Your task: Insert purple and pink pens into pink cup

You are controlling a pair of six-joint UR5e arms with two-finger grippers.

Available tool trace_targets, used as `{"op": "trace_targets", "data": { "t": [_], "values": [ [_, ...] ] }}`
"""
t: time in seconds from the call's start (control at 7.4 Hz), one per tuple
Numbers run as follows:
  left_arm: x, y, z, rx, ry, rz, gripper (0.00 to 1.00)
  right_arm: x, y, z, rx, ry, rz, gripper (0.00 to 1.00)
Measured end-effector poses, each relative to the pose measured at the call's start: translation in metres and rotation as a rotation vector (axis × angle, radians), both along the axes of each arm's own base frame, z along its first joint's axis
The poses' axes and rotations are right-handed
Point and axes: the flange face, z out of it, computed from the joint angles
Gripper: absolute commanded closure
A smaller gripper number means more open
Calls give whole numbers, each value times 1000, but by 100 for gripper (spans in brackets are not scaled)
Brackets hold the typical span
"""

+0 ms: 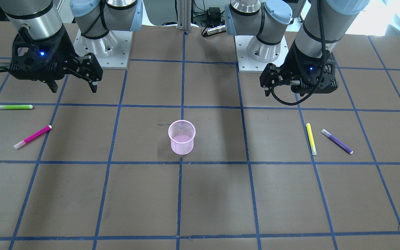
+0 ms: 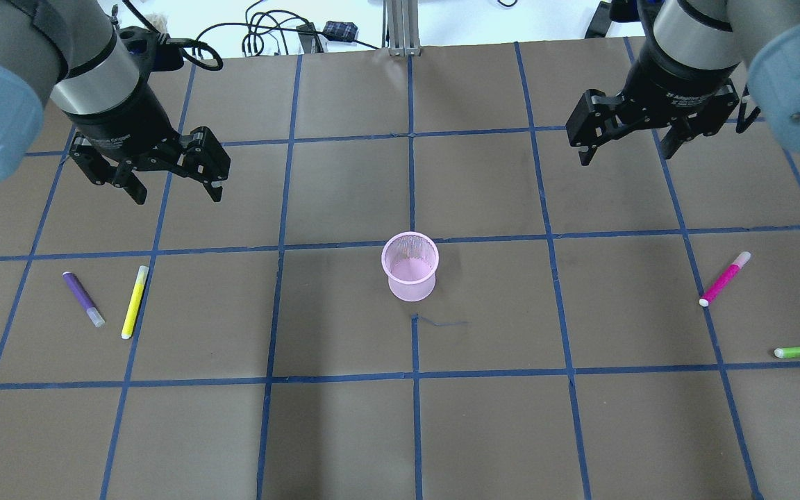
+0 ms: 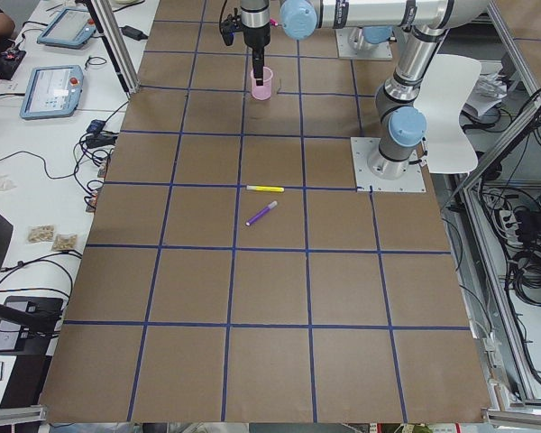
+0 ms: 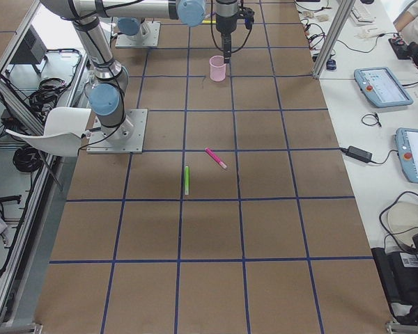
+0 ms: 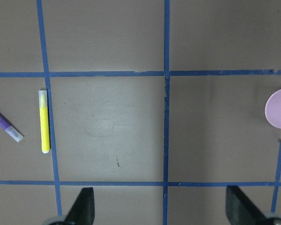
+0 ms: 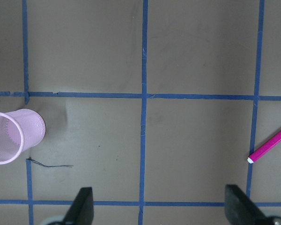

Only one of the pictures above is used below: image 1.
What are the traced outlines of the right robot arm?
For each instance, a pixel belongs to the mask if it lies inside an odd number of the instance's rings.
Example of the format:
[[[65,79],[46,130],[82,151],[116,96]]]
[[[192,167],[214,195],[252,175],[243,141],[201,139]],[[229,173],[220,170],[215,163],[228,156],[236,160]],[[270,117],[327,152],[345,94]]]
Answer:
[[[11,61],[0,63],[0,73],[41,81],[52,92],[57,92],[57,80],[71,74],[95,93],[103,76],[98,58],[120,51],[114,32],[136,32],[143,21],[141,0],[72,0],[85,50],[80,56],[52,0],[0,0],[0,6],[17,29]]]

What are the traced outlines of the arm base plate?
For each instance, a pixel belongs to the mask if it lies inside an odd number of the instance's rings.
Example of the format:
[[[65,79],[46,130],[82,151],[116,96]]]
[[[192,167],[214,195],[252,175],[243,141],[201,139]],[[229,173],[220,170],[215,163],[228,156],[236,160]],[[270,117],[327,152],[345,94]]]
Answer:
[[[133,32],[110,31],[105,37],[91,40],[78,30],[74,49],[80,56],[93,53],[103,69],[127,69]]]
[[[235,52],[238,59],[239,71],[243,73],[261,73],[266,67],[267,62],[259,62],[251,58],[247,52],[247,46],[251,40],[251,35],[237,35],[235,40]],[[275,61],[272,61],[276,66],[281,66],[289,51],[286,38],[283,36],[281,40],[280,52]]]

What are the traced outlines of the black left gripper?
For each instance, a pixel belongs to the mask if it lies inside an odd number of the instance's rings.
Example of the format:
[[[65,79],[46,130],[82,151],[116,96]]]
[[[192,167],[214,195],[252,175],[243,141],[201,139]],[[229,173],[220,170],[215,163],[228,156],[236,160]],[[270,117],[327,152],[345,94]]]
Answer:
[[[268,63],[260,76],[260,86],[265,88],[265,96],[271,95],[275,85],[290,85],[292,92],[308,94],[314,86],[318,86],[315,93],[328,94],[338,89],[335,79],[335,60],[333,53],[327,56],[324,67],[323,78],[318,82],[320,76],[320,58],[309,57],[299,51],[292,44],[284,63],[277,67]]]

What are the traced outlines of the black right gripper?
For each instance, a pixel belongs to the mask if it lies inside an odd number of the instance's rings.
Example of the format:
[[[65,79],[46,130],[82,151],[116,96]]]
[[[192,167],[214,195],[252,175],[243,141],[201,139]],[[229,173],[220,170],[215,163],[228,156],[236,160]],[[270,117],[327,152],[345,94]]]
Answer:
[[[57,93],[56,80],[71,74],[90,83],[92,93],[97,92],[103,70],[93,53],[79,56],[62,25],[49,38],[35,40],[27,27],[22,26],[13,41],[9,63],[0,62],[0,73],[9,72],[20,80],[46,82],[51,92]]]

